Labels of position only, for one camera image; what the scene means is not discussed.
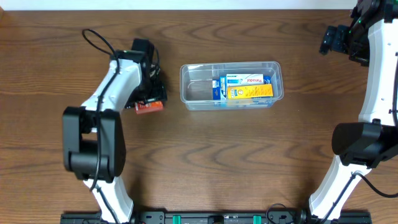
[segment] brown tabletop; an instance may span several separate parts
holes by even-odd
[[[139,205],[186,210],[302,207],[333,157],[338,123],[356,122],[368,69],[318,53],[327,25],[348,11],[5,12],[0,22],[0,223],[57,223],[64,211],[96,211],[94,196],[62,157],[61,117],[80,106],[108,71],[87,44],[92,28],[115,48],[135,37],[159,49],[169,100],[158,113],[122,114],[127,161],[122,177]],[[189,111],[180,100],[188,63],[277,61],[285,96],[264,110]],[[397,191],[398,162],[368,175]],[[344,208],[369,210],[374,223],[398,220],[398,200],[360,182]]]

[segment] plastic bin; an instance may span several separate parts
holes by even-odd
[[[270,98],[213,100],[213,80],[226,74],[263,74],[271,77]],[[181,100],[188,110],[270,108],[284,97],[282,72],[277,62],[206,63],[183,65],[180,70]]]

